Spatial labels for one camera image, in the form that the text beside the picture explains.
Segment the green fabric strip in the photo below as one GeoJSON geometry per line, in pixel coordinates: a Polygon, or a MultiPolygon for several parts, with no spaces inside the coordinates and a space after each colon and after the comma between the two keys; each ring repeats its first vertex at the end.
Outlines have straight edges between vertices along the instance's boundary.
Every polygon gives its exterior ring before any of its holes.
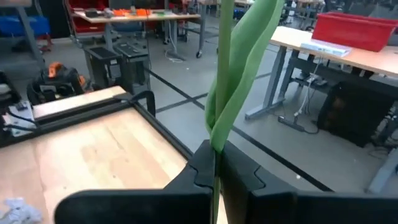
{"type": "MultiPolygon", "coordinates": [[[[222,4],[231,1],[223,0],[222,4]]],[[[231,27],[232,16],[229,20],[221,18],[217,79],[211,86],[205,111],[210,142],[218,153],[250,91],[283,5],[284,0],[257,0],[233,29],[229,50],[229,37],[223,32],[231,27]]],[[[221,5],[221,16],[228,14],[224,10],[232,11],[221,5]]]]}

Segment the desk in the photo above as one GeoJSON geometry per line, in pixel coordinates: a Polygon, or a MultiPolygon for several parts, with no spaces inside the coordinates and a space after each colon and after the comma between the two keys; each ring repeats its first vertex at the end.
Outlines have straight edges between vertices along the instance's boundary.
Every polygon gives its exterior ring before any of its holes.
{"type": "Polygon", "coordinates": [[[98,17],[98,18],[89,18],[86,17],[84,12],[76,12],[75,13],[78,17],[83,18],[84,20],[90,23],[106,23],[105,25],[105,41],[106,47],[110,50],[113,49],[112,44],[112,23],[113,22],[148,22],[148,21],[171,21],[170,29],[172,31],[172,41],[174,43],[172,51],[169,52],[170,55],[173,57],[179,58],[181,60],[185,60],[182,56],[180,56],[177,52],[177,20],[179,19],[199,19],[199,14],[184,14],[184,15],[177,15],[177,14],[166,14],[164,16],[160,16],[158,14],[152,13],[149,16],[115,16],[112,18],[105,18],[105,17],[98,17]]]}
{"type": "MultiPolygon", "coordinates": [[[[35,106],[35,116],[119,93],[124,90],[113,87],[35,106]]],[[[129,108],[0,149],[0,201],[24,197],[42,212],[43,223],[52,223],[55,207],[69,194],[84,189],[159,189],[185,163],[141,112],[129,108]]],[[[226,223],[222,200],[218,217],[219,223],[226,223]]]]}
{"type": "MultiPolygon", "coordinates": [[[[255,0],[234,0],[235,4],[241,5],[245,11],[249,10],[249,8],[255,3],[255,0]]],[[[324,3],[323,0],[299,0],[297,3],[297,7],[292,7],[292,1],[286,1],[287,5],[284,6],[285,15],[289,15],[289,11],[301,12],[306,14],[305,16],[299,16],[302,20],[299,25],[299,28],[304,30],[307,24],[307,21],[311,21],[311,26],[316,21],[316,17],[318,13],[323,11],[324,3]],[[300,4],[309,4],[309,7],[299,7],[300,4]],[[313,12],[314,18],[310,18],[311,12],[313,12]]],[[[220,7],[221,0],[217,1],[217,12],[216,15],[220,16],[220,7]]]]}
{"type": "MultiPolygon", "coordinates": [[[[294,68],[303,70],[304,72],[313,72],[317,66],[315,63],[299,58],[299,52],[306,52],[315,56],[323,57],[339,63],[359,67],[365,70],[370,70],[375,73],[382,73],[390,77],[398,78],[398,47],[384,47],[380,52],[371,52],[368,50],[353,48],[351,52],[345,57],[335,57],[330,54],[324,54],[322,52],[316,52],[312,50],[302,49],[301,43],[310,40],[312,33],[297,30],[288,27],[278,27],[274,35],[271,38],[270,43],[279,45],[279,51],[277,53],[274,66],[271,71],[271,77],[266,90],[266,96],[262,105],[253,108],[246,112],[245,119],[254,119],[267,111],[276,108],[281,105],[285,100],[285,93],[290,82],[294,82],[292,74],[294,68]],[[289,59],[288,66],[286,68],[285,76],[282,79],[282,84],[279,90],[278,96],[275,98],[277,86],[283,70],[285,62],[287,48],[293,49],[292,56],[289,59]]],[[[398,99],[397,88],[391,85],[383,84],[377,81],[368,80],[356,75],[351,75],[342,71],[327,68],[323,65],[319,65],[317,75],[334,79],[343,82],[355,83],[364,88],[371,88],[374,91],[390,95],[395,99],[398,99]]],[[[398,151],[392,152],[386,165],[382,167],[379,174],[375,177],[369,191],[379,192],[384,182],[395,171],[395,166],[398,164],[398,151]]]]}

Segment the orange object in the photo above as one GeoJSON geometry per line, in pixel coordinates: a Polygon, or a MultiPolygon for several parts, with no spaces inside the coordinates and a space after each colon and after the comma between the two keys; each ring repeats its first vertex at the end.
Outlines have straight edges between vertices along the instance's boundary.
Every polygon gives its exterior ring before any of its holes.
{"type": "Polygon", "coordinates": [[[137,16],[149,16],[152,14],[150,9],[137,9],[137,16]]]}
{"type": "Polygon", "coordinates": [[[130,14],[131,10],[130,9],[117,9],[113,10],[113,14],[115,16],[125,16],[126,14],[130,14]]]}
{"type": "Polygon", "coordinates": [[[62,68],[62,64],[59,62],[54,62],[49,66],[49,78],[55,78],[57,76],[57,72],[60,68],[62,68]]]}

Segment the desk leg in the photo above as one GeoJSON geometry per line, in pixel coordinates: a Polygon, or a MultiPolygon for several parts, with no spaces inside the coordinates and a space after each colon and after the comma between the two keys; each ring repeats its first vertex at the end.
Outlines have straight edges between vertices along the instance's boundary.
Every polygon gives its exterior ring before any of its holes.
{"type": "Polygon", "coordinates": [[[264,102],[262,105],[257,106],[250,111],[246,112],[245,114],[245,119],[253,119],[256,118],[265,112],[269,111],[270,109],[275,108],[276,106],[279,106],[281,102],[283,102],[285,99],[277,99],[274,102],[274,97],[275,97],[275,92],[279,83],[280,79],[280,74],[282,73],[282,68],[285,63],[285,56],[286,56],[286,47],[280,46],[278,54],[276,56],[274,66],[271,71],[271,77],[269,79],[267,91],[266,91],[266,97],[264,98],[264,102]]]}
{"type": "MultiPolygon", "coordinates": [[[[298,50],[293,50],[292,56],[290,58],[298,58],[299,53],[300,52],[298,50]]],[[[280,86],[278,99],[285,99],[287,87],[289,87],[289,84],[292,80],[293,70],[294,70],[294,64],[291,63],[289,60],[289,64],[287,65],[286,72],[285,72],[285,77],[282,80],[282,85],[280,86]]]]}
{"type": "Polygon", "coordinates": [[[44,71],[46,70],[44,59],[42,54],[40,53],[39,48],[37,47],[35,36],[32,28],[30,27],[25,9],[23,7],[17,7],[17,10],[25,30],[26,39],[30,45],[30,49],[32,49],[33,56],[36,59],[39,68],[44,71]]]}
{"type": "Polygon", "coordinates": [[[172,31],[172,33],[171,33],[172,48],[168,50],[168,54],[170,56],[172,56],[173,58],[177,58],[177,59],[185,61],[185,58],[183,58],[177,52],[177,26],[178,26],[177,21],[176,20],[170,21],[169,24],[171,25],[170,28],[172,31]]]}
{"type": "Polygon", "coordinates": [[[220,4],[217,3],[217,10],[216,10],[216,17],[219,18],[220,17],[220,4]]]}
{"type": "Polygon", "coordinates": [[[105,24],[105,42],[106,42],[106,48],[108,50],[113,50],[113,43],[112,43],[112,25],[110,22],[107,22],[105,24]]]}
{"type": "Polygon", "coordinates": [[[370,186],[366,189],[367,192],[378,194],[390,178],[391,174],[396,171],[398,166],[398,149],[394,149],[388,155],[387,160],[383,166],[378,170],[376,176],[374,176],[370,186]]]}
{"type": "Polygon", "coordinates": [[[197,58],[202,55],[203,44],[205,43],[205,29],[206,29],[206,5],[201,5],[200,10],[200,33],[199,33],[199,49],[197,52],[197,58]]]}
{"type": "Polygon", "coordinates": [[[163,26],[164,26],[164,40],[163,40],[163,44],[169,44],[169,43],[170,43],[169,27],[170,27],[170,29],[171,29],[170,21],[164,21],[163,26]]]}

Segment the red storage box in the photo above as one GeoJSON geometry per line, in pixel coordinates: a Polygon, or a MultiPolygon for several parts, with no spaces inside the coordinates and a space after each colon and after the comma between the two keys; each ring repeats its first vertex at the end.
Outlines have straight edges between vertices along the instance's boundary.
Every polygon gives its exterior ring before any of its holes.
{"type": "Polygon", "coordinates": [[[398,27],[398,20],[355,16],[339,12],[318,15],[312,38],[379,52],[398,27]]]}
{"type": "Polygon", "coordinates": [[[105,31],[105,24],[92,24],[79,17],[74,17],[73,23],[75,25],[76,34],[105,31]]]}

